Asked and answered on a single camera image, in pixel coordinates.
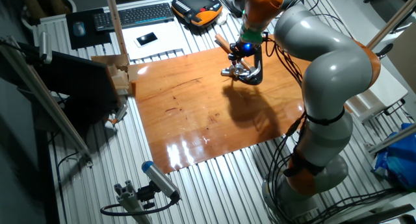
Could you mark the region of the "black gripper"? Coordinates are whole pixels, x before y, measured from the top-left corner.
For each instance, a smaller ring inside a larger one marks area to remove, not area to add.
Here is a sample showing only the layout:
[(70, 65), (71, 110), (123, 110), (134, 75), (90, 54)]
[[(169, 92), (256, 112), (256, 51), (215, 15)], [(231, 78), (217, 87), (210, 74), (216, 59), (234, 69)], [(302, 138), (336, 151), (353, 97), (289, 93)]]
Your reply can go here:
[(241, 63), (241, 59), (256, 54), (256, 52), (260, 50), (261, 46), (238, 40), (236, 43), (230, 44), (229, 48), (231, 51), (229, 52), (228, 59), (231, 65), (234, 66), (235, 60), (238, 60), (237, 66), (242, 68), (243, 65)]

